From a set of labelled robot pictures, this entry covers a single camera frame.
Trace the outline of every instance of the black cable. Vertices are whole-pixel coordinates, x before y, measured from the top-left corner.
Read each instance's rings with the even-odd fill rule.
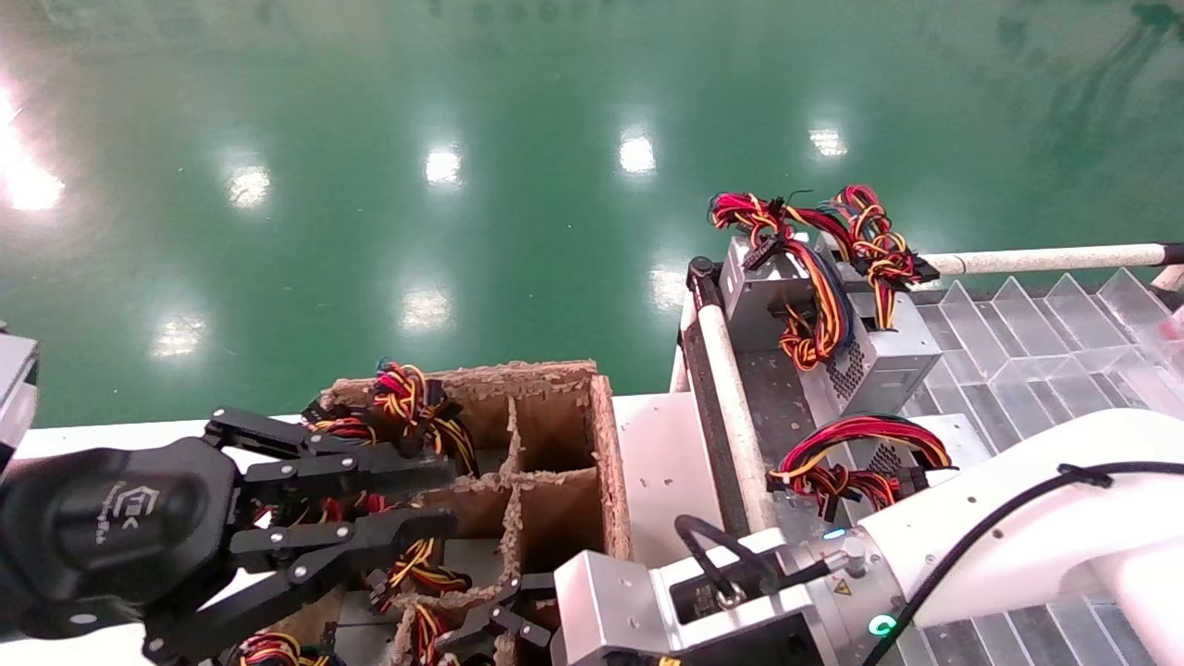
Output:
[[[1138,473],[1154,473],[1154,474],[1179,474],[1184,475],[1184,465],[1176,462],[1152,462],[1152,461],[1132,461],[1132,462],[1108,462],[1105,465],[1095,465],[1093,467],[1074,467],[1070,465],[1062,465],[1057,469],[1061,474],[1054,476],[1045,481],[1036,484],[1031,488],[1019,493],[1018,495],[1011,498],[1010,500],[999,505],[998,508],[992,511],[986,518],[980,520],[974,527],[966,533],[965,537],[958,540],[950,552],[941,558],[941,562],[933,569],[933,571],[925,578],[920,587],[916,588],[916,593],[913,598],[908,600],[905,608],[901,609],[900,616],[896,617],[896,626],[884,635],[880,642],[871,649],[868,658],[863,660],[863,666],[875,666],[883,659],[884,654],[892,648],[900,638],[900,634],[905,630],[905,627],[913,621],[916,616],[918,610],[920,610],[921,604],[925,600],[929,598],[933,590],[937,589],[938,583],[950,574],[950,570],[958,564],[958,561],[966,555],[974,542],[986,534],[992,527],[995,527],[1000,520],[1015,513],[1018,508],[1036,500],[1037,498],[1045,495],[1057,488],[1069,486],[1072,484],[1092,484],[1103,488],[1109,487],[1109,475],[1111,474],[1138,474]]]
[[[690,556],[695,558],[695,562],[703,570],[703,575],[707,576],[708,582],[710,582],[716,590],[726,598],[734,598],[739,588],[733,585],[728,581],[727,576],[720,571],[720,568],[712,562],[712,558],[707,557],[707,549],[695,539],[695,534],[706,537],[716,544],[728,549],[733,555],[740,558],[741,562],[748,563],[757,571],[761,572],[760,578],[760,591],[761,594],[771,595],[776,593],[779,588],[777,575],[777,569],[767,559],[759,557],[748,546],[740,543],[739,539],[728,534],[723,530],[720,530],[715,525],[697,518],[695,515],[687,515],[686,513],[674,519],[674,531],[682,539],[682,543],[687,544],[687,550],[690,551]]]
[[[781,581],[781,589],[792,588],[793,585],[804,585],[810,581],[822,578],[823,576],[830,575],[830,566],[826,561],[819,559],[806,566],[805,569],[798,569],[797,571],[790,574]]]

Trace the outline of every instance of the black wire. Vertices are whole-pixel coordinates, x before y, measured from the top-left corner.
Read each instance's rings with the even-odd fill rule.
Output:
[[[707,549],[695,538],[695,534],[706,537],[716,544],[728,549],[733,555],[740,558],[741,562],[748,563],[751,566],[755,568],[757,571],[761,572],[760,590],[762,594],[770,595],[778,589],[777,569],[767,559],[759,557],[748,546],[740,543],[739,539],[728,534],[723,530],[720,530],[715,525],[697,518],[695,515],[687,515],[686,513],[674,519],[674,531],[682,539],[682,543],[687,544],[687,550],[690,551],[690,556],[695,558],[695,562],[703,570],[703,575],[707,576],[708,582],[710,582],[721,595],[727,598],[735,597],[739,588],[734,587],[727,576],[720,571],[720,568],[712,562],[712,558],[707,557]]]
[[[900,638],[900,634],[905,630],[905,627],[913,621],[916,616],[918,610],[920,610],[921,604],[925,600],[929,598],[933,590],[937,589],[938,583],[950,574],[950,570],[958,564],[958,561],[966,555],[974,542],[983,537],[987,531],[995,527],[1000,520],[1015,513],[1018,508],[1027,505],[1028,502],[1036,500],[1037,498],[1045,495],[1057,488],[1069,486],[1072,484],[1090,482],[1092,479],[1099,479],[1102,476],[1108,476],[1111,474],[1137,474],[1137,473],[1157,473],[1157,474],[1180,474],[1184,475],[1184,465],[1176,462],[1152,462],[1152,461],[1132,461],[1132,462],[1108,462],[1105,465],[1095,465],[1093,467],[1083,468],[1072,468],[1064,470],[1062,468],[1062,474],[1054,476],[1045,481],[1036,484],[1031,488],[1019,493],[1018,495],[1011,498],[1010,500],[1003,502],[998,508],[992,511],[986,518],[980,520],[974,527],[966,533],[965,537],[958,540],[950,552],[941,558],[941,562],[933,569],[933,571],[925,578],[920,587],[916,588],[916,593],[913,598],[908,600],[905,608],[901,609],[900,615],[896,617],[896,626],[892,628],[888,634],[876,643],[868,654],[868,658],[863,660],[863,666],[875,666],[883,659],[884,654],[892,648]]]

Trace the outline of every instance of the wire harness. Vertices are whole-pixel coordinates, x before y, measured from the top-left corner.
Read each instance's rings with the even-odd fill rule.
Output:
[[[722,193],[712,199],[708,217],[716,229],[736,228],[748,232],[752,258],[764,261],[781,251],[806,270],[815,290],[813,310],[786,303],[786,327],[778,340],[793,365],[805,372],[834,358],[854,339],[855,313],[831,265],[793,237],[796,230],[787,222],[789,210],[792,209],[780,198],[765,201],[751,193]]]
[[[815,498],[823,517],[834,515],[839,498],[857,501],[866,497],[875,511],[892,506],[901,499],[896,479],[864,469],[850,470],[838,463],[824,466],[826,454],[835,447],[868,438],[905,444],[916,452],[927,469],[951,466],[945,444],[933,433],[899,416],[860,414],[832,421],[802,440],[768,473],[770,489]]]
[[[333,653],[302,647],[289,634],[259,632],[231,652],[231,666],[343,666]]]

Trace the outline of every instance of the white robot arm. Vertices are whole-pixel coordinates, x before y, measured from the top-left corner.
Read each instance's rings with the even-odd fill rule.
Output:
[[[707,556],[740,600],[720,598],[694,558],[646,571],[583,553],[555,572],[564,635],[553,660],[874,664],[887,649],[880,635],[892,640],[909,621],[942,625],[1106,590],[1160,665],[1184,666],[1175,608],[1184,577],[1172,570],[1184,556],[1184,521],[1165,513],[1184,498],[1180,474],[1184,422],[1107,410],[1049,429],[845,532],[804,545],[787,544],[779,530],[740,539],[783,576],[773,594],[758,591],[761,574],[728,547]],[[980,538],[967,538],[974,532]],[[796,572],[811,568],[800,584]]]

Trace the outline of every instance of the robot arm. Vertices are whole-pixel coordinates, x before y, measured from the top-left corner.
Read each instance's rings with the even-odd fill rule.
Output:
[[[1184,497],[1182,441],[1184,423],[1169,416],[1096,412],[851,530],[805,545],[776,529],[740,539],[784,577],[830,564],[771,595],[757,593],[752,566],[713,549],[710,561],[747,593],[738,606],[718,598],[694,558],[646,570],[585,552],[555,572],[564,629],[554,662],[630,654],[712,666],[744,654],[875,664],[910,620],[941,625],[1108,590],[1159,664],[1184,664],[1178,615],[1158,613],[1178,603],[1179,584],[1147,584],[1178,578],[1157,574],[1184,550],[1184,524],[1156,508]]]
[[[0,484],[0,636],[63,639],[142,622],[144,655],[187,665],[239,643],[413,542],[452,536],[444,510],[256,529],[258,506],[408,493],[456,476],[444,459],[219,409],[206,436],[147,450],[91,449],[21,466]],[[219,449],[285,460],[239,474]],[[234,572],[275,571],[207,604]]]

